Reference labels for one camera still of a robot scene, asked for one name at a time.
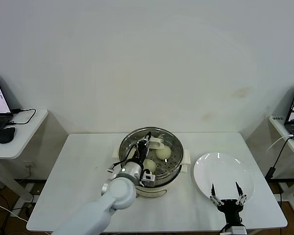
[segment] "wooden floor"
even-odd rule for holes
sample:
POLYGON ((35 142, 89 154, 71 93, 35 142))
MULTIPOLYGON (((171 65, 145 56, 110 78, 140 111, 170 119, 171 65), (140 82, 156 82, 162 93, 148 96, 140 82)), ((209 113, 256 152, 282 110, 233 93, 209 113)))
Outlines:
MULTIPOLYGON (((271 190, 273 193, 278 193, 278 187, 276 184, 270 184, 271 190)), ((35 195, 39 195, 43 188, 43 184, 35 184, 35 187, 32 190, 32 193, 35 195)), ((2 194, 6 200, 9 203, 9 206, 11 207, 13 204, 16 203, 18 196, 12 192, 10 189, 5 187, 4 189, 0 190, 0 194, 2 194)), ((6 202, 0 197, 0 205, 6 207, 6 202)), ((294 213, 292 211, 292 208, 287 202, 282 203, 282 209, 283 212, 288 220, 288 226, 286 228, 282 229, 283 235, 294 235, 294 213)), ((6 218, 7 213, 6 212, 0 212, 0 228, 3 225, 3 222, 6 218)), ((25 209, 22 210, 20 217, 28 220, 28 217, 25 214, 25 209)), ((6 228, 5 228, 5 235, 46 235, 45 233, 36 233, 36 232, 30 232, 26 229, 26 223, 22 220, 19 220, 14 217, 9 217, 6 228)), ((187 233, 187 235, 217 235, 218 233, 187 233)), ((272 230, 262 230, 257 235, 279 235, 280 230, 279 229, 272 229, 272 230)))

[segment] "computer mouse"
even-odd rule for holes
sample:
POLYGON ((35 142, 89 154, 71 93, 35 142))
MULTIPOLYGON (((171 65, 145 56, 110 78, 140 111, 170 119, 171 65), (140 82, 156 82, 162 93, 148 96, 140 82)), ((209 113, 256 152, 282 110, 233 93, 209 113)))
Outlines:
POLYGON ((13 140, 15 127, 0 130, 0 143, 9 143, 13 140))

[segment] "wall stain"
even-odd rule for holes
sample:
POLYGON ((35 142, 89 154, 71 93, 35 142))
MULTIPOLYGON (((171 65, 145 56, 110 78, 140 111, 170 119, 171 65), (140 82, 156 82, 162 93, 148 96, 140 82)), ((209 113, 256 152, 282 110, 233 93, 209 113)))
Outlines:
POLYGON ((232 95, 235 98, 243 99, 246 98, 251 92, 251 87, 243 87, 236 90, 232 95))
POLYGON ((201 116, 201 120, 209 121, 211 119, 211 117, 212 117, 211 113, 206 113, 203 116, 201 116))

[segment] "white desk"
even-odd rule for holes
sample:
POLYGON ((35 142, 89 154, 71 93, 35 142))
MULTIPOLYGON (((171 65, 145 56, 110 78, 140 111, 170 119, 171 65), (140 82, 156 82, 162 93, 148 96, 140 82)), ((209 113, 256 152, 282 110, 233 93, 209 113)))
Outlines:
MULTIPOLYGON (((126 134, 71 134, 50 173, 27 223, 31 231, 54 231, 75 210, 100 197, 115 162, 112 153, 126 134)), ((167 194, 158 198, 138 197, 134 204, 112 216, 106 233, 219 231, 224 214, 195 186, 192 169, 207 152, 223 152, 244 162, 252 172, 255 193, 240 213, 249 230, 280 228, 287 221, 251 152, 239 133, 176 133, 191 151, 188 172, 181 172, 167 194)))
MULTIPOLYGON (((13 117, 13 121, 26 122, 32 114, 33 111, 25 111, 18 113, 13 117)), ((5 144, 0 143, 0 159, 8 160, 17 158, 24 150, 32 136, 35 134, 38 127, 44 121, 47 114, 48 111, 46 109, 38 109, 36 111, 36 114, 33 116, 33 118, 28 124, 8 126, 15 127, 15 135, 14 139, 11 142, 5 144)), ((33 184, 28 184, 24 189, 13 179, 12 175, 9 173, 8 170, 5 169, 1 162, 0 182, 2 182, 4 185, 9 187, 11 190, 13 190, 16 194, 18 194, 21 197, 20 201, 16 204, 16 208, 22 207, 19 205, 22 205, 24 202, 31 202, 32 195, 29 193, 29 191, 30 188, 32 188, 33 184)))
MULTIPOLYGON (((285 117, 278 116, 278 115, 271 115, 269 117, 269 120, 281 136, 286 136, 290 134, 289 131, 284 126, 285 117)), ((289 140, 287 145, 294 152, 294 140, 289 140)), ((288 187, 286 183, 279 183, 279 185, 283 190, 282 202, 289 202, 294 211, 294 184, 291 187, 288 187)), ((275 194, 274 196, 276 200, 279 202, 280 194, 275 194)))

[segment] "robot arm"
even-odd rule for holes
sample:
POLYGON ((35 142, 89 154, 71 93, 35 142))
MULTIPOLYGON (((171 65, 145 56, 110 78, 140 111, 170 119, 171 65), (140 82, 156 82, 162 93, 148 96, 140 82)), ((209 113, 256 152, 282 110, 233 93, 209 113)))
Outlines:
POLYGON ((116 210, 131 206, 136 197, 135 185, 127 178, 116 178, 106 193, 94 202, 86 203, 71 219, 56 229, 53 235, 98 235, 108 227, 116 210))
MULTIPOLYGON (((149 152, 149 132, 135 145, 136 153, 127 160, 125 166, 112 175, 103 185, 101 198, 83 205, 64 225, 57 228, 53 235, 98 235, 108 227, 111 216, 121 209, 131 206, 136 198, 135 185, 153 185, 155 176, 145 172, 143 162, 149 152)), ((108 170, 120 164, 116 163, 108 170)))

